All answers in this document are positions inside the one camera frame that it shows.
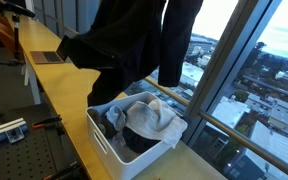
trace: sky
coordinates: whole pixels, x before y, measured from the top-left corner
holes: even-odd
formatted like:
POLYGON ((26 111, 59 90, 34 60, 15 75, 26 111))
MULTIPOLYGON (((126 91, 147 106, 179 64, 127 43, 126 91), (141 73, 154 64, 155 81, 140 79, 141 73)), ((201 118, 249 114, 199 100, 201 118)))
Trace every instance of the sky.
MULTIPOLYGON (((193 32, 219 40, 238 0, 206 0, 195 19, 193 32)), ((288 58, 288 0, 282 0, 258 39, 262 50, 288 58)))

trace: black jacket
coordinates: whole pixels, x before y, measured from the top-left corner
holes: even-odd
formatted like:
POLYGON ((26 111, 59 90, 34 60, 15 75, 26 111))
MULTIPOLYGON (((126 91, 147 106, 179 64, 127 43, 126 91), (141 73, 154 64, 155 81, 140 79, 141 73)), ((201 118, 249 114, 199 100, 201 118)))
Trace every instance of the black jacket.
POLYGON ((159 66, 158 83, 177 86, 202 0, 103 0, 89 32, 70 40, 68 55, 78 68, 101 72, 88 105, 113 100, 159 66))

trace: wooden desk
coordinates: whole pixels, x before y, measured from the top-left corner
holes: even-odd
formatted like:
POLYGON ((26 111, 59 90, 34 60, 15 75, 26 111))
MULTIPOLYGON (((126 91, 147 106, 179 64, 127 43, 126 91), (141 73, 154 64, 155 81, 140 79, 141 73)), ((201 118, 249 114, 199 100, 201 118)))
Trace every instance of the wooden desk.
MULTIPOLYGON (((35 103, 40 103, 36 84, 39 79, 91 179, 111 179, 87 136, 87 95, 99 72, 77 69, 72 63, 36 65, 30 51, 57 49, 60 38, 36 20, 21 16, 19 41, 23 47, 35 103)), ((135 179, 225 179, 207 162, 180 142, 135 179)))

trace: storage bin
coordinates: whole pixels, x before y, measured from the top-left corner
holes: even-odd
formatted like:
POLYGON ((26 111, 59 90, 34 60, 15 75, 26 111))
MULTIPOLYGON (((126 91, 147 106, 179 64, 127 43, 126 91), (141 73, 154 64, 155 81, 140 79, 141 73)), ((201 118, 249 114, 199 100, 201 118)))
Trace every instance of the storage bin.
MULTIPOLYGON (((135 101, 142 101, 148 104, 156 98, 157 97, 151 93, 144 92, 114 100, 104 105, 89 107, 87 110, 95 109, 99 112, 100 115, 103 115, 113 105, 117 105, 122 110, 124 110, 135 101)), ((87 110, 86 114, 89 140, 113 179, 127 180, 133 178, 170 148, 170 145, 160 141, 155 146, 140 154, 132 161, 124 162, 119 157, 118 153, 114 151, 114 148, 109 143, 109 140, 104 137, 102 132, 94 123, 91 116, 87 113, 87 110)))

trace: black fabric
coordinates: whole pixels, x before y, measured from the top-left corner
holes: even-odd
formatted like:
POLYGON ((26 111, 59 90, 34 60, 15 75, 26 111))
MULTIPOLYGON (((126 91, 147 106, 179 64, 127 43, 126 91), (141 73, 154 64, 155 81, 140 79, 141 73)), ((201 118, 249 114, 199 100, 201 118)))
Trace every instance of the black fabric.
POLYGON ((147 139, 136 134, 133 130, 125 126, 123 128, 123 138, 128 148, 136 153, 144 153, 155 144, 159 143, 160 140, 147 139))
POLYGON ((158 83, 178 86, 203 0, 169 0, 162 31, 165 2, 103 0, 91 30, 70 41, 68 55, 76 67, 101 72, 87 97, 88 106, 113 100, 158 66, 158 83))

